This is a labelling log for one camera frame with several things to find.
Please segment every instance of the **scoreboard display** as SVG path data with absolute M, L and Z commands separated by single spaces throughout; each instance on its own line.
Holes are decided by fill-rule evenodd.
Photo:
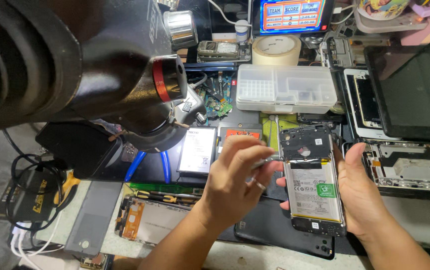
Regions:
M 260 0 L 259 34 L 324 32 L 330 24 L 333 2 L 334 0 Z

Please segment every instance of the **masking tape roll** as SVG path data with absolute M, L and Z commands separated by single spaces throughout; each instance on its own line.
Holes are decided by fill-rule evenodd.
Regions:
M 272 35 L 255 39 L 252 45 L 254 65 L 296 66 L 302 42 L 296 36 Z

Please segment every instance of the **blue-handled pliers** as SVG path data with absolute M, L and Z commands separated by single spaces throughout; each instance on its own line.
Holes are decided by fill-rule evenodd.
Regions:
M 138 165 L 140 165 L 140 163 L 142 162 L 146 154 L 147 153 L 143 151 L 138 152 L 137 156 L 134 158 L 133 162 L 128 168 L 127 174 L 125 175 L 125 182 L 130 181 L 130 179 L 135 173 L 135 170 L 137 170 Z M 170 184 L 171 171 L 170 171 L 169 154 L 166 151 L 163 151 L 163 152 L 160 152 L 160 156 L 162 157 L 163 175 L 165 178 L 165 184 Z

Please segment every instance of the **clear plastic organizer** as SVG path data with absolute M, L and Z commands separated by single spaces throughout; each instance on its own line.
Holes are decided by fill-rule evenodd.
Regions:
M 327 67 L 244 64 L 238 68 L 239 110 L 325 114 L 336 102 Z

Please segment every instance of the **battery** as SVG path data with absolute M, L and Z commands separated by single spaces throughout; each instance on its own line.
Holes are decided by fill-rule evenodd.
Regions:
M 340 223 L 341 206 L 337 198 L 332 162 L 321 162 L 320 169 L 302 169 L 293 160 L 287 168 L 287 182 L 292 217 L 312 218 Z

